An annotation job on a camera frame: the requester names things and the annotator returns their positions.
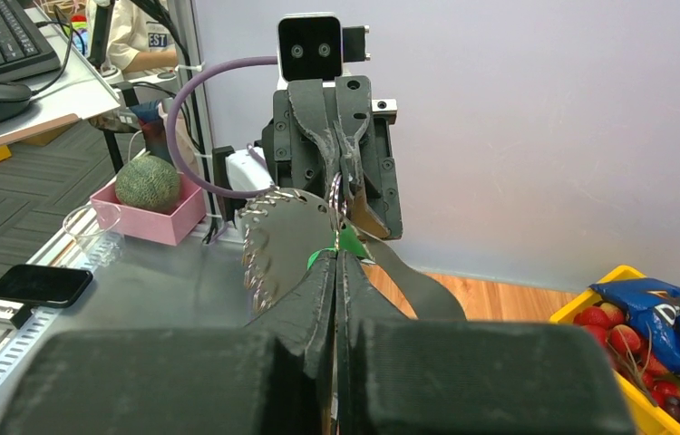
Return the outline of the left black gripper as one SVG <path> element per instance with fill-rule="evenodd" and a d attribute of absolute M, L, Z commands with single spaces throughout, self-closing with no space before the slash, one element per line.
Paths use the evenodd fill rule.
<path fill-rule="evenodd" d="M 273 94 L 260 145 L 279 187 L 338 197 L 345 214 L 382 240 L 403 235 L 390 127 L 394 100 L 376 100 L 366 76 L 292 81 Z"/>

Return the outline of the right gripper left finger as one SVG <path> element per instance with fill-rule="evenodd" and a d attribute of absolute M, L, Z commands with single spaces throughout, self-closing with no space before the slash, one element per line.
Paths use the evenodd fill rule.
<path fill-rule="evenodd" d="M 327 434 L 336 256 L 242 328 L 68 331 L 21 377 L 0 434 Z"/>

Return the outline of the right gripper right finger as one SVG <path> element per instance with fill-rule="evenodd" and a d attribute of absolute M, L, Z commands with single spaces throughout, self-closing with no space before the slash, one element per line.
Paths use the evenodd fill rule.
<path fill-rule="evenodd" d="M 596 338 L 570 325 L 413 320 L 337 258 L 344 434 L 632 434 Z"/>

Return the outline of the large keyring with small rings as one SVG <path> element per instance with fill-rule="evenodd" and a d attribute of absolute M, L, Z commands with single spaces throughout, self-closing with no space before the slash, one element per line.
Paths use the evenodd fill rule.
<path fill-rule="evenodd" d="M 244 238 L 245 285 L 251 307 L 261 314 L 303 278 L 308 239 L 320 230 L 338 235 L 344 221 L 356 227 L 372 263 L 380 266 L 420 319 L 464 320 L 465 313 L 446 287 L 410 266 L 380 238 L 362 230 L 323 198 L 296 188 L 272 188 L 252 198 L 237 215 Z"/>

